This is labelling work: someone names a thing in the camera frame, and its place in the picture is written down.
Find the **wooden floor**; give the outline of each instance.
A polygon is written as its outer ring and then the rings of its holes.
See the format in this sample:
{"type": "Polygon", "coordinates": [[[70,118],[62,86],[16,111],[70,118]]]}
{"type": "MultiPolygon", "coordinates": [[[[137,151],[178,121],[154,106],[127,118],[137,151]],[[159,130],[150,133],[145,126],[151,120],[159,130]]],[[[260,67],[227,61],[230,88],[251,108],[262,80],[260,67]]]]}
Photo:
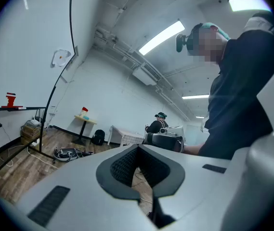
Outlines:
{"type": "MultiPolygon", "coordinates": [[[[118,147],[118,145],[107,145],[104,143],[102,146],[90,145],[89,140],[84,140],[86,146],[81,146],[74,144],[73,135],[64,133],[55,128],[49,129],[46,136],[43,137],[43,152],[49,155],[53,154],[54,149],[59,148],[78,148],[82,151],[91,151],[96,153],[103,152],[109,149],[118,147]]],[[[10,149],[10,153],[14,153],[20,147],[10,149]]],[[[36,153],[29,149],[29,152],[41,160],[52,165],[52,159],[47,158],[39,153],[36,153]]],[[[8,151],[2,152],[0,154],[2,159],[6,159],[8,156],[8,151]]],[[[15,204],[21,195],[34,186],[37,182],[42,180],[47,175],[52,174],[56,168],[41,162],[37,158],[28,154],[26,149],[19,153],[15,158],[13,158],[13,166],[5,166],[0,170],[0,197],[6,199],[12,204],[15,204]]],[[[54,166],[60,168],[66,162],[56,161],[54,166]]],[[[147,214],[152,211],[152,189],[146,182],[142,173],[138,169],[135,171],[135,175],[132,180],[132,188],[138,191],[141,195],[141,200],[139,207],[142,211],[147,214]]]]}

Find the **black bag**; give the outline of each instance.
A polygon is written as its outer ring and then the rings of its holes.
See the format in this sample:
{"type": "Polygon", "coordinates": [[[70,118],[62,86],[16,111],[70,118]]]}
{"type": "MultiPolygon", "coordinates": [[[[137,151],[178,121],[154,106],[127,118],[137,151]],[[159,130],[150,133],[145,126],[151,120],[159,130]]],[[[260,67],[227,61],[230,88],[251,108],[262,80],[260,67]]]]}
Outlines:
{"type": "Polygon", "coordinates": [[[95,134],[93,135],[93,137],[91,138],[91,142],[96,145],[102,145],[104,142],[104,131],[100,129],[97,130],[95,134]]]}

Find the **man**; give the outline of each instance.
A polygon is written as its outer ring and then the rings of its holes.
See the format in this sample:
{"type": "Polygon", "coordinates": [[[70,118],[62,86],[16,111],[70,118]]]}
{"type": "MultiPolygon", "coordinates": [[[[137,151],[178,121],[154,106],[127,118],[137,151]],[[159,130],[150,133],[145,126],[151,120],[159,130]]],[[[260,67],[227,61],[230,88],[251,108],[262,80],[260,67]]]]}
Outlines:
{"type": "Polygon", "coordinates": [[[167,117],[166,114],[159,112],[155,115],[156,121],[154,121],[149,127],[145,128],[145,131],[148,133],[158,133],[161,128],[167,128],[168,124],[166,123],[165,119],[167,117]]]}
{"type": "Polygon", "coordinates": [[[257,94],[274,74],[274,17],[257,13],[238,39],[229,39],[212,23],[198,24],[191,31],[187,50],[216,62],[220,73],[209,96],[207,141],[186,146],[184,153],[231,159],[234,152],[250,146],[272,132],[257,94]]]}

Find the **fluorescent light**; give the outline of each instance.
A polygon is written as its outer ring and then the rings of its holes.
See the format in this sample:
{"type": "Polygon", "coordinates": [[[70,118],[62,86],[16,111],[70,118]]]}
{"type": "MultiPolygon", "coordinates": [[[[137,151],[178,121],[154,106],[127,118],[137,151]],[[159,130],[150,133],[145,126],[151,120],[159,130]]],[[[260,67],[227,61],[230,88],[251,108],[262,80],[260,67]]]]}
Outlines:
{"type": "Polygon", "coordinates": [[[270,7],[264,0],[229,0],[233,11],[240,10],[268,10],[270,7]]]}
{"type": "Polygon", "coordinates": [[[180,21],[172,24],[171,26],[163,30],[161,33],[153,37],[146,45],[139,49],[139,52],[144,56],[157,45],[161,44],[163,41],[169,39],[173,35],[183,31],[184,29],[185,27],[180,21]]]}
{"type": "Polygon", "coordinates": [[[208,98],[209,94],[207,95],[197,95],[197,96],[186,96],[186,97],[182,97],[183,99],[196,99],[196,98],[208,98]]]}

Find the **black rubber pad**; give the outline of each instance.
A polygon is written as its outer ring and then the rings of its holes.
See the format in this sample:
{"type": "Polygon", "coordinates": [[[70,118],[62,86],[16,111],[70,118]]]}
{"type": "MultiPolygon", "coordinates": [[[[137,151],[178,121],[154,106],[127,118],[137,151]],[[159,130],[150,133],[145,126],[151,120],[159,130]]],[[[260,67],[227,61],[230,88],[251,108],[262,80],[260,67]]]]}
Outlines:
{"type": "Polygon", "coordinates": [[[67,187],[56,186],[27,217],[45,227],[69,191],[70,189],[67,187]]]}
{"type": "Polygon", "coordinates": [[[225,167],[218,167],[218,166],[214,166],[214,165],[211,165],[211,164],[205,164],[205,165],[203,165],[203,168],[206,168],[208,170],[211,170],[211,171],[214,171],[214,172],[217,172],[217,173],[221,173],[221,174],[224,174],[225,171],[226,171],[225,167]]]}

